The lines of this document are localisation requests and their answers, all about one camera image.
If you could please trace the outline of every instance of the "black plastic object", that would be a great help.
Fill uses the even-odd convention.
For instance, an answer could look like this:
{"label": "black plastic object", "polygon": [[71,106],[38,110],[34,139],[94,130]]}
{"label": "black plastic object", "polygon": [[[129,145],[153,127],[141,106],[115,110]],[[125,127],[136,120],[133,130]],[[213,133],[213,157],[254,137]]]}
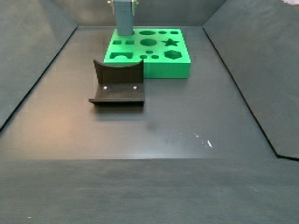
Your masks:
{"label": "black plastic object", "polygon": [[93,104],[144,104],[144,61],[132,66],[106,66],[93,60],[97,72],[97,93]]}

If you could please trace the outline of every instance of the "dark gray surface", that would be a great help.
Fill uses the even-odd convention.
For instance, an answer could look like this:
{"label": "dark gray surface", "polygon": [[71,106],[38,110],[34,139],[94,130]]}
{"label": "dark gray surface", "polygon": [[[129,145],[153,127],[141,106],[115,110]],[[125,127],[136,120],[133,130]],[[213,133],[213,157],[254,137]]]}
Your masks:
{"label": "dark gray surface", "polygon": [[228,0],[204,30],[278,155],[299,158],[299,10]]}
{"label": "dark gray surface", "polygon": [[[51,0],[78,25],[115,25],[106,0]],[[202,25],[225,0],[140,0],[134,25]]]}
{"label": "dark gray surface", "polygon": [[278,159],[1,162],[0,218],[5,224],[296,224],[297,172],[296,162]]}
{"label": "dark gray surface", "polygon": [[74,28],[47,0],[0,1],[0,128]]}
{"label": "dark gray surface", "polygon": [[111,29],[79,27],[0,136],[0,158],[273,158],[198,27],[182,28],[189,79],[144,80],[144,107],[94,108],[93,59]]}

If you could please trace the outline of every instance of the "hexagonal hole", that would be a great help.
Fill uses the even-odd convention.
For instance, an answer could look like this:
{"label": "hexagonal hole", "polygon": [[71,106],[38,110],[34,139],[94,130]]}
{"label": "hexagonal hole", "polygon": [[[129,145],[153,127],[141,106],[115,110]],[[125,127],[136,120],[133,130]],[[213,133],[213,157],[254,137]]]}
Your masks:
{"label": "hexagonal hole", "polygon": [[154,35],[153,31],[140,31],[138,32],[141,35]]}
{"label": "hexagonal hole", "polygon": [[177,60],[180,57],[182,56],[182,54],[180,52],[176,52],[173,50],[164,52],[164,57],[170,59],[170,60]]}

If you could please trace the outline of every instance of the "green shape sorter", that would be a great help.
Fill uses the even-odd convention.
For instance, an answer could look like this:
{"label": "green shape sorter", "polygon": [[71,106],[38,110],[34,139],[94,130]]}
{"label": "green shape sorter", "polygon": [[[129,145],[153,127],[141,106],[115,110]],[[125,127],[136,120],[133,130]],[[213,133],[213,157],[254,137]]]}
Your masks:
{"label": "green shape sorter", "polygon": [[103,58],[110,66],[144,60],[145,78],[188,78],[190,58],[178,29],[134,29],[132,36],[114,30]]}

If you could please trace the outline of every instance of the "star-shaped hole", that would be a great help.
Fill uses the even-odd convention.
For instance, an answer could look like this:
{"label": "star-shaped hole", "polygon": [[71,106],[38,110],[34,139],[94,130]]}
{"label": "star-shaped hole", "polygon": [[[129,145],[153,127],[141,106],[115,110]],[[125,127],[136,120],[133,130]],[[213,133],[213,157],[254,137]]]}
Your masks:
{"label": "star-shaped hole", "polygon": [[165,46],[177,46],[177,43],[180,41],[174,41],[170,38],[168,38],[168,40],[162,41],[165,43]]}

